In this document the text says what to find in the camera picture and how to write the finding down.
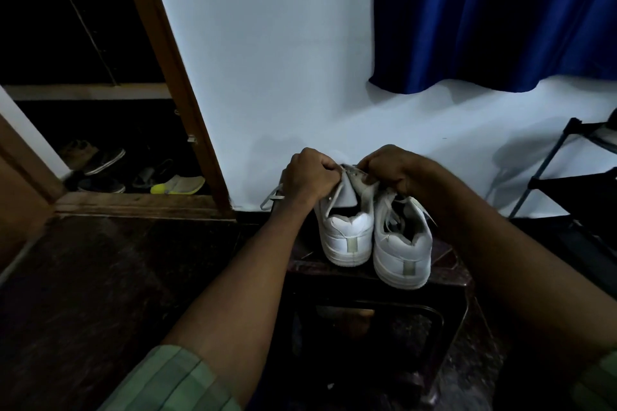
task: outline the black shoe rack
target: black shoe rack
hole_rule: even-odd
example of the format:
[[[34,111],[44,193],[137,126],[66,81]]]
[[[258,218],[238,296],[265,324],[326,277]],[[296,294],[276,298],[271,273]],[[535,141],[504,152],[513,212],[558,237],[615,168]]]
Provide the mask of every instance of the black shoe rack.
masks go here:
[[[541,179],[544,170],[569,135],[581,135],[617,154],[617,149],[593,136],[604,123],[583,124],[569,120],[527,189],[510,220],[561,259],[617,299],[617,167],[607,172]],[[515,219],[532,190],[540,190],[569,213],[566,217]]]

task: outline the curtain fold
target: curtain fold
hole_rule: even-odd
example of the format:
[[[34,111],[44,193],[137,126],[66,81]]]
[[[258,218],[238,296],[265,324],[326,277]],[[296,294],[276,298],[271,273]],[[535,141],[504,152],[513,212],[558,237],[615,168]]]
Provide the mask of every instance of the curtain fold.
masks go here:
[[[617,79],[617,0],[374,0],[371,83],[460,79],[525,92],[555,74]]]

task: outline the dark tiled floor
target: dark tiled floor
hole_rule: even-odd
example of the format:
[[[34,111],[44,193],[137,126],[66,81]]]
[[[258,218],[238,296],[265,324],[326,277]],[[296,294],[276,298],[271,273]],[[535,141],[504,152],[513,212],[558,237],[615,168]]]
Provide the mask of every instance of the dark tiled floor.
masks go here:
[[[0,288],[0,408],[92,410],[258,229],[67,217]],[[474,300],[437,408],[490,409],[505,346]],[[388,397],[383,409],[395,409]]]

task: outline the yellow slipper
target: yellow slipper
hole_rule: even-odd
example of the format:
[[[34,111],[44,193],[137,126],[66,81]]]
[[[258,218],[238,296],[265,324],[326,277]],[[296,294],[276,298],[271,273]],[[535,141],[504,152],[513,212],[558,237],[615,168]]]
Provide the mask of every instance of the yellow slipper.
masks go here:
[[[191,195],[202,188],[205,179],[202,176],[181,177],[178,174],[173,176],[164,184],[153,185],[150,193],[166,195]]]

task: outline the forearm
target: forearm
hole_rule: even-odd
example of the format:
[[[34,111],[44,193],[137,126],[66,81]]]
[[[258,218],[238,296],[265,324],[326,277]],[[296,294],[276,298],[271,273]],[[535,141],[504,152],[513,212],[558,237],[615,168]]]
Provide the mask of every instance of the forearm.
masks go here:
[[[524,323],[527,339],[554,368],[572,380],[616,347],[617,302],[437,166],[423,170],[417,198],[474,279]]]
[[[241,406],[264,367],[289,255],[310,208],[301,197],[283,200],[163,341],[204,359]]]

